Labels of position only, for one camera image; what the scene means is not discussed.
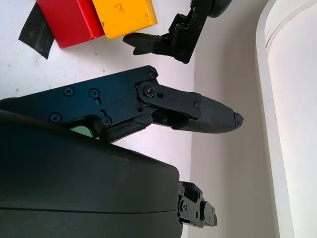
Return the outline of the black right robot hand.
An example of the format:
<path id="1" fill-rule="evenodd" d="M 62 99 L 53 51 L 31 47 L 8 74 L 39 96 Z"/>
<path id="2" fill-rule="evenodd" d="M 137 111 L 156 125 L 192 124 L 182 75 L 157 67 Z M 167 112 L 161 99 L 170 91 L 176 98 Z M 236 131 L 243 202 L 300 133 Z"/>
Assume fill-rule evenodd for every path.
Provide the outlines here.
<path id="1" fill-rule="evenodd" d="M 0 102 L 3 238 L 179 238 L 214 208 L 176 167 L 115 146 L 151 124 L 227 133 L 243 117 L 152 66 Z"/>

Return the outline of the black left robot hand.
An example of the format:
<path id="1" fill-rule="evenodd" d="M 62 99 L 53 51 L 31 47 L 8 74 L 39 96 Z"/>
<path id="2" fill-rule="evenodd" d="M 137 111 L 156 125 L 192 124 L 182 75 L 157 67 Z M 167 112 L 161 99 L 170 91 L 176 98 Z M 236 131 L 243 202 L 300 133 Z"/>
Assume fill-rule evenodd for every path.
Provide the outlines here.
<path id="1" fill-rule="evenodd" d="M 156 54 L 173 57 L 187 64 L 194 52 L 206 19 L 223 14 L 232 0 L 192 0 L 187 15 L 176 14 L 163 35 L 130 33 L 123 42 L 134 47 L 133 55 Z"/>

